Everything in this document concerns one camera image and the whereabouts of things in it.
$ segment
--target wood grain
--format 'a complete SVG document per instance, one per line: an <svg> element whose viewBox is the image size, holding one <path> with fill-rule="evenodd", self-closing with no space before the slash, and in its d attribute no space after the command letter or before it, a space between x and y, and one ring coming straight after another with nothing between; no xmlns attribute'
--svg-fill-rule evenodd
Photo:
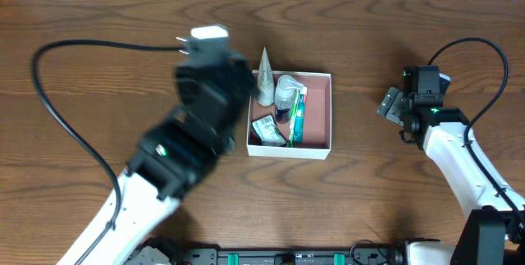
<svg viewBox="0 0 525 265"><path fill-rule="evenodd" d="M0 263L55 263L93 218L111 186L103 170L45 112L29 60L59 39L178 45L219 22L258 67L321 71L333 79L333 143L326 161L247 156L237 150L156 233L223 247L350 247L407 236L455 243L459 205L436 165L399 141L376 109L405 66L468 36L492 39L511 66L502 99L476 125L500 173L525 193L525 0L2 0L0 5ZM42 76L63 116L112 164L178 103L179 53L62 48ZM437 60L453 84L446 105L473 115L498 89L497 55L478 43Z"/></svg>

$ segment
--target small packet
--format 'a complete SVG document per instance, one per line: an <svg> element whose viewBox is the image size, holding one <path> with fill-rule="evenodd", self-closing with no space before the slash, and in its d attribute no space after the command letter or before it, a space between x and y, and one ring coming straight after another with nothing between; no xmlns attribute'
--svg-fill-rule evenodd
<svg viewBox="0 0 525 265"><path fill-rule="evenodd" d="M262 146L280 147L286 144L286 140L279 129L277 129L276 122L273 120L272 115L252 122L252 127L255 134L261 139Z"/></svg>

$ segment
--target wooden table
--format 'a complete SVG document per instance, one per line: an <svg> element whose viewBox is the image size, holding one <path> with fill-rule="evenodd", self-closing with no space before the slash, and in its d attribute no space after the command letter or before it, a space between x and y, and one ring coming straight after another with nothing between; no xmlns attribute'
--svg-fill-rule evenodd
<svg viewBox="0 0 525 265"><path fill-rule="evenodd" d="M30 81L35 49L59 39L178 45L214 22L258 67L329 72L333 144L326 161L250 158L239 146L156 234L222 247L350 247L409 236L455 243L465 219L437 166L376 114L406 66L462 37L494 40L510 80L475 126L500 173L525 194L525 0L1 0L0 263L55 263L111 186L45 111ZM180 53L63 48L42 67L63 116L120 172L141 134L178 98ZM453 83L445 105L473 117L499 88L500 59L464 43L437 61Z"/></svg>

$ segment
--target green light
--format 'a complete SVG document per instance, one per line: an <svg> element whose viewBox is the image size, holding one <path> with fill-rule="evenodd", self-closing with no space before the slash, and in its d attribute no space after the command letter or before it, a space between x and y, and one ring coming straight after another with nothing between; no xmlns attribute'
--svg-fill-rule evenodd
<svg viewBox="0 0 525 265"><path fill-rule="evenodd" d="M155 147L155 150L157 150L157 153L158 155L160 156L166 156L167 155L167 151L166 149L164 148L164 146L162 145L157 145L157 147Z"/></svg>

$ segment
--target open cardboard box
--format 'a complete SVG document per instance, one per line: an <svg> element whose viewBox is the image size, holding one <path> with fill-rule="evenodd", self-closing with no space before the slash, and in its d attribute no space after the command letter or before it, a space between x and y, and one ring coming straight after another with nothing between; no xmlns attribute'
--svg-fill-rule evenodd
<svg viewBox="0 0 525 265"><path fill-rule="evenodd" d="M269 114L275 119L275 105L262 106L253 97L249 100L248 130L246 132L246 147L249 156L265 156L274 158L310 158L325 159L331 150L331 75L311 72L273 71L273 79L281 75L291 75L308 88L306 110L304 113L303 142L295 143L293 148L262 146L252 128L256 121ZM286 141L290 135L290 123L277 123L279 131Z"/></svg>

